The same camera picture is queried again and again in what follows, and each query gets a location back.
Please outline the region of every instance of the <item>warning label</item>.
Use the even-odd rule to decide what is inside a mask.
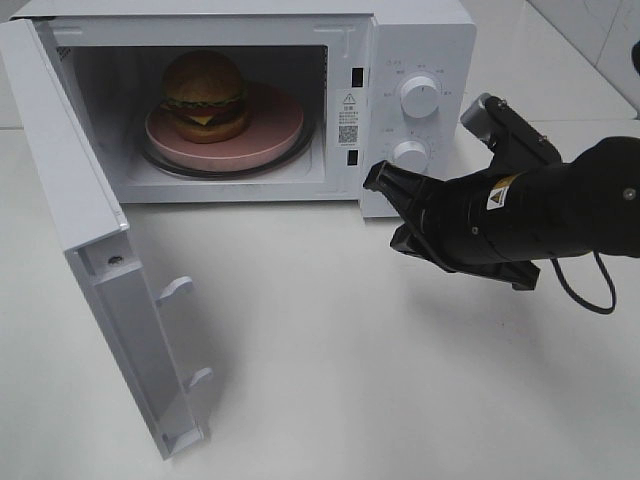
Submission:
[[[509,191],[509,187],[518,175],[520,174],[503,178],[493,186],[491,192],[489,192],[489,198],[487,198],[487,210],[495,210],[496,208],[504,207],[504,204],[507,201],[507,192]]]
[[[358,147],[360,145],[360,118],[365,107],[364,89],[336,91],[336,145]]]

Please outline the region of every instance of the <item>cheese slice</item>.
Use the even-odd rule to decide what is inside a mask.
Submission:
[[[195,117],[193,115],[189,115],[189,118],[191,120],[193,120],[194,122],[198,122],[202,126],[205,126],[207,123],[209,123],[209,120],[211,120],[213,117],[213,115],[207,115],[205,117]]]

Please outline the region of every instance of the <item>power dial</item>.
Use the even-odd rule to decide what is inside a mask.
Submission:
[[[424,173],[429,163],[429,153],[422,143],[407,140],[393,149],[393,164],[415,173]]]
[[[400,87],[402,110],[413,118],[431,115],[438,108],[439,99],[438,84],[427,75],[412,77]]]

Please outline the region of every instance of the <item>open microwave door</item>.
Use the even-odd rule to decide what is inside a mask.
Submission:
[[[207,372],[180,378],[160,317],[190,279],[151,291],[127,219],[50,61],[53,36],[14,20],[0,25],[0,51],[65,257],[160,453],[170,457],[203,437],[188,391]]]

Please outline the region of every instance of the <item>white microwave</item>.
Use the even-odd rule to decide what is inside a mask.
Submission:
[[[474,39],[457,0],[32,0],[0,25],[65,256],[163,458],[203,437],[190,392],[209,370],[180,375],[162,311],[191,281],[152,292],[120,205],[353,200],[394,215],[362,182],[381,160],[444,176]],[[300,105],[290,151],[199,175],[149,146],[162,72],[196,49]]]

